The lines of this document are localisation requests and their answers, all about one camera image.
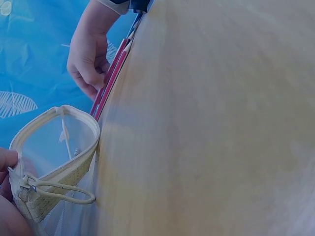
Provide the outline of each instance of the hand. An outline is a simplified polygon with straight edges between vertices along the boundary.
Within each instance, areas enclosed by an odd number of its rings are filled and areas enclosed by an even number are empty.
[[[119,14],[91,0],[83,12],[70,44],[67,69],[79,88],[92,100],[104,86],[109,68],[107,32]]]
[[[14,167],[18,154],[0,147],[0,232],[2,236],[31,236],[32,230],[17,208],[11,203],[12,194],[7,172]]]

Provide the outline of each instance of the clear plastic bag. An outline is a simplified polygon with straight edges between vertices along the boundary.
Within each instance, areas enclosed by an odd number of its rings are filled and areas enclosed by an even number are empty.
[[[19,162],[9,169],[11,190],[35,235],[89,235],[99,135],[92,116],[61,106],[38,116],[13,139]]]

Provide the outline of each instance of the blue background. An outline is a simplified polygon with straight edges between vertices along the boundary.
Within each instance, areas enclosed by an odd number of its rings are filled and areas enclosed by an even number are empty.
[[[23,94],[38,109],[0,118],[0,147],[8,148],[14,135],[52,106],[68,104],[89,112],[92,101],[66,70],[69,45],[88,0],[10,0],[12,12],[0,15],[0,91]],[[119,18],[108,33],[118,48],[137,15]]]

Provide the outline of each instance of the bag handle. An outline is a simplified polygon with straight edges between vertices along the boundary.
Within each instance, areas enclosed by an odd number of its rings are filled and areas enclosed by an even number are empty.
[[[49,197],[49,198],[55,198],[55,199],[62,199],[71,203],[75,203],[75,204],[80,204],[80,205],[87,205],[87,204],[91,204],[96,200],[96,197],[93,193],[84,190],[82,188],[78,188],[75,186],[71,186],[71,185],[66,185],[66,184],[61,184],[61,183],[53,183],[53,182],[48,182],[48,181],[41,181],[35,177],[32,177],[30,175],[25,175],[23,177],[23,184],[26,186],[30,186],[30,188],[38,193],[41,196],[44,197]],[[72,198],[72,197],[68,197],[66,195],[63,194],[57,194],[57,193],[48,193],[45,192],[43,190],[41,190],[40,186],[51,186],[51,187],[56,187],[56,188],[61,188],[61,189],[67,189],[67,190],[72,190],[72,191],[76,191],[76,192],[81,192],[84,193],[86,195],[88,195],[90,198],[87,200],[80,200],[80,199],[76,199],[76,198]]]

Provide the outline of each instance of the wooden surface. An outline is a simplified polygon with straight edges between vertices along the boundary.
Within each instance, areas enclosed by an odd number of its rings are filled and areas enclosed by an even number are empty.
[[[155,0],[131,50],[98,235],[315,235],[315,1]]]

